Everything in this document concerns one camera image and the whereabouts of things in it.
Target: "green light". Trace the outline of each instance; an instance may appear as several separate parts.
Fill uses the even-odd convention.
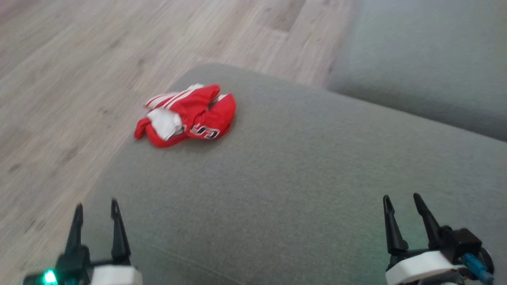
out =
[[[48,270],[44,273],[44,284],[45,285],[58,285],[56,281],[55,272],[53,270]]]

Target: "blue cable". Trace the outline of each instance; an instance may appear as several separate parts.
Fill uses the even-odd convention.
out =
[[[479,281],[484,285],[493,285],[495,278],[482,262],[480,262],[473,254],[464,254],[461,258],[461,262],[467,269],[473,273]]]

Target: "white plastic part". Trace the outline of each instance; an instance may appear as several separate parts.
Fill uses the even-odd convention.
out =
[[[398,285],[422,280],[451,270],[462,265],[453,265],[440,252],[426,252],[398,262],[385,273],[387,285]]]
[[[97,266],[90,285],[142,285],[142,275],[133,266]]]

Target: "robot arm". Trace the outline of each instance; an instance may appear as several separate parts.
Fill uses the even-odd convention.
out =
[[[125,233],[118,202],[111,201],[114,221],[111,259],[90,261],[90,251],[81,244],[83,206],[74,212],[65,251],[58,257],[54,269],[30,274],[23,285],[142,285],[141,273],[130,264],[130,246]]]
[[[493,285],[493,262],[481,240],[468,229],[440,226],[419,194],[414,194],[414,201],[428,236],[428,248],[421,250],[409,250],[389,196],[383,199],[387,252],[391,254],[385,274],[387,284],[461,285],[469,278]]]

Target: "gray cushion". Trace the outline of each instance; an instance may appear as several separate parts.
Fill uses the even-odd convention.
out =
[[[109,255],[116,197],[146,284],[384,284],[382,196],[418,248],[419,192],[507,266],[507,144],[225,65],[171,90],[198,82],[235,94],[231,133],[164,150],[128,138],[85,203],[93,257]]]
[[[507,2],[359,0],[329,89],[507,141]]]

